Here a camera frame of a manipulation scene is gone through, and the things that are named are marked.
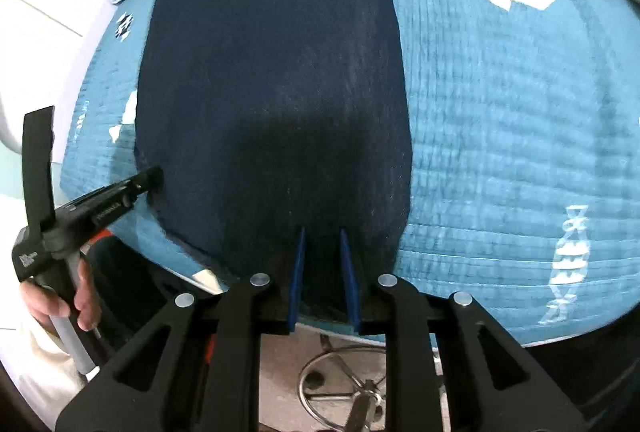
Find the dark navy cloth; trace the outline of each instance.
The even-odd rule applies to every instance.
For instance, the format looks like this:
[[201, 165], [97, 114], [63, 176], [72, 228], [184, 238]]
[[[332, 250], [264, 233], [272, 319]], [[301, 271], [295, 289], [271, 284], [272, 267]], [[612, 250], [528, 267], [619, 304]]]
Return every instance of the dark navy cloth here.
[[392, 271], [412, 148], [392, 0], [156, 0], [136, 159], [167, 234], [224, 281], [308, 235], [303, 301], [340, 318], [338, 231]]

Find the white sleeve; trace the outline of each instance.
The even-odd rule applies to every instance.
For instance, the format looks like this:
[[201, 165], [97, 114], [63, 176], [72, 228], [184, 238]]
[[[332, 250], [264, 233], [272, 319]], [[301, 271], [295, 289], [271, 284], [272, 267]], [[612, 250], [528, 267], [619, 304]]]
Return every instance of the white sleeve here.
[[47, 333], [30, 315], [22, 320], [18, 336], [22, 356], [18, 390], [53, 430], [58, 415], [82, 389], [84, 380], [60, 339]]

